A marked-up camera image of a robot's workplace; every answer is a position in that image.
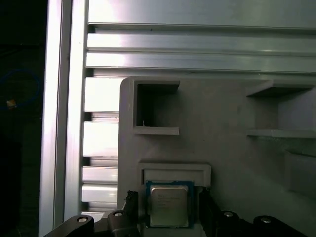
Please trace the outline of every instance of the blue cable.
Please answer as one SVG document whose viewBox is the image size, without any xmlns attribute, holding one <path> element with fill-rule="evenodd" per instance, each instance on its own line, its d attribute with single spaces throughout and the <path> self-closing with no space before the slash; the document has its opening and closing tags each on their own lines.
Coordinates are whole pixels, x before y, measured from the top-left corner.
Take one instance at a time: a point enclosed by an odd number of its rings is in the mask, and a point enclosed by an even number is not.
<svg viewBox="0 0 316 237">
<path fill-rule="evenodd" d="M 2 78 L 0 78 L 0 83 L 5 82 L 6 80 L 8 80 L 10 78 L 10 76 L 12 74 L 18 73 L 18 72 L 30 74 L 32 76 L 33 80 L 37 84 L 37 90 L 36 90 L 34 96 L 32 96 L 30 99 L 28 99 L 28 100 L 26 100 L 24 102 L 17 103 L 15 107 L 20 107 L 20 106 L 25 106 L 27 104 L 30 104 L 32 101 L 34 101 L 37 98 L 37 96 L 40 93 L 40 80 L 39 80 L 39 78 L 33 72 L 31 72 L 29 70 L 26 70 L 26 69 L 16 69 L 16 70 L 12 70 L 12 71 L 8 72 Z M 0 106 L 0 110 L 8 110 L 8 109 L 9 109 L 8 106 Z"/>
</svg>

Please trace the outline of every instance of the cpu processor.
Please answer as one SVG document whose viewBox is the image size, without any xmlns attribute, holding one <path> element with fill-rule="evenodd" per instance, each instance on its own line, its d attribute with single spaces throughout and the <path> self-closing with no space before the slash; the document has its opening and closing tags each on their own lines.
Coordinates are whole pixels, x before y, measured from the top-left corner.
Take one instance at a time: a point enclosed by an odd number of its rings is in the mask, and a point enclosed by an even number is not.
<svg viewBox="0 0 316 237">
<path fill-rule="evenodd" d="M 193 189 L 191 181 L 146 181 L 147 227 L 191 227 Z"/>
</svg>

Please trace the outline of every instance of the metal profile bar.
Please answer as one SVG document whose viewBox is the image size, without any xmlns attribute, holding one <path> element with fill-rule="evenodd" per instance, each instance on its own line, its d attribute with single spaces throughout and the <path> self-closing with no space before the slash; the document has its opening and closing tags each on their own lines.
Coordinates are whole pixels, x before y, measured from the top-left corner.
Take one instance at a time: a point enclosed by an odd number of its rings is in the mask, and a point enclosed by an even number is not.
<svg viewBox="0 0 316 237">
<path fill-rule="evenodd" d="M 119 124 L 85 122 L 83 156 L 117 157 L 119 146 Z"/>
<path fill-rule="evenodd" d="M 92 216 L 94 219 L 94 222 L 97 222 L 99 220 L 101 220 L 102 216 L 104 215 L 103 212 L 92 212 L 92 211 L 83 211 L 81 213 L 81 215 L 88 215 L 88 216 Z"/>
<path fill-rule="evenodd" d="M 84 110 L 118 112 L 122 77 L 86 78 Z"/>
<path fill-rule="evenodd" d="M 86 62 L 89 68 L 316 73 L 315 57 L 89 52 Z"/>
<path fill-rule="evenodd" d="M 91 0 L 90 24 L 315 29 L 314 0 Z"/>
<path fill-rule="evenodd" d="M 83 202 L 117 202 L 116 185 L 84 184 L 82 186 Z"/>
<path fill-rule="evenodd" d="M 82 181 L 85 184 L 117 184 L 118 169 L 113 167 L 84 166 Z"/>
<path fill-rule="evenodd" d="M 48 2 L 39 237 L 64 221 L 71 1 Z"/>
<path fill-rule="evenodd" d="M 87 38 L 87 0 L 73 0 L 68 129 L 65 180 L 65 220 L 81 213 L 82 132 Z"/>
<path fill-rule="evenodd" d="M 90 51 L 315 56 L 314 36 L 119 31 L 88 34 Z"/>
<path fill-rule="evenodd" d="M 97 167 L 117 167 L 117 157 L 90 157 L 90 166 Z"/>
</svg>

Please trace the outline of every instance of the screw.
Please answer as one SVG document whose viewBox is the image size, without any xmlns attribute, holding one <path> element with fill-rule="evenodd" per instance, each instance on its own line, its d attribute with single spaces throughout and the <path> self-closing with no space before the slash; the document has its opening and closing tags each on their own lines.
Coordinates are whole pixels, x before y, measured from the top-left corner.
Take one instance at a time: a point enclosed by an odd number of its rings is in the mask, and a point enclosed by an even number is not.
<svg viewBox="0 0 316 237">
<path fill-rule="evenodd" d="M 226 212 L 224 213 L 224 216 L 226 216 L 226 217 L 233 217 L 234 215 L 233 215 L 231 212 L 226 211 Z"/>
<path fill-rule="evenodd" d="M 271 223 L 271 220 L 269 218 L 267 218 L 267 217 L 262 217 L 261 221 L 264 222 L 264 223 Z"/>
<path fill-rule="evenodd" d="M 88 218 L 86 217 L 81 217 L 78 219 L 78 222 L 86 222 L 88 220 Z"/>
</svg>

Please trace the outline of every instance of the dark background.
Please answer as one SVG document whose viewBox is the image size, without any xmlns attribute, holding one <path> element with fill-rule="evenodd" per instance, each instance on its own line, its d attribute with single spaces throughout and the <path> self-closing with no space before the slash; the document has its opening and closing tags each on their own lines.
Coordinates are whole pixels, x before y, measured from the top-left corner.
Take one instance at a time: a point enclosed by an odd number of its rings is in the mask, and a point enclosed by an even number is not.
<svg viewBox="0 0 316 237">
<path fill-rule="evenodd" d="M 47 0 L 0 0 L 0 236 L 38 235 Z M 5 109 L 7 100 L 30 103 Z"/>
</svg>

